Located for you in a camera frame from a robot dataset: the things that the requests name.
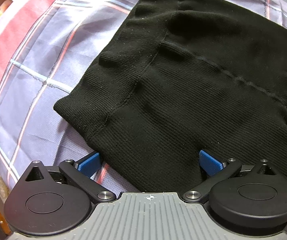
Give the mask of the plaid purple bed sheet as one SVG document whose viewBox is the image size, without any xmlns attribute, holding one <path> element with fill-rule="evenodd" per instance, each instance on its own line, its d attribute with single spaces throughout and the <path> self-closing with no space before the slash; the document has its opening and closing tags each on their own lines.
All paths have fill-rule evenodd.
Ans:
<svg viewBox="0 0 287 240">
<path fill-rule="evenodd" d="M 283 0 L 227 0 L 287 28 Z M 53 110 L 138 0 L 17 0 L 0 18 L 0 175 L 13 188 L 33 160 L 89 152 Z"/>
</svg>

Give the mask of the black knit pants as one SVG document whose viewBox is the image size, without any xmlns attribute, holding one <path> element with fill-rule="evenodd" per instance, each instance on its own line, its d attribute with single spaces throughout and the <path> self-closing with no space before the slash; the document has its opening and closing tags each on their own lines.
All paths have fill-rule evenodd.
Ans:
<svg viewBox="0 0 287 240">
<path fill-rule="evenodd" d="M 287 177 L 287 29 L 224 0 L 139 0 L 54 110 L 141 191 L 199 184 L 202 150 Z"/>
</svg>

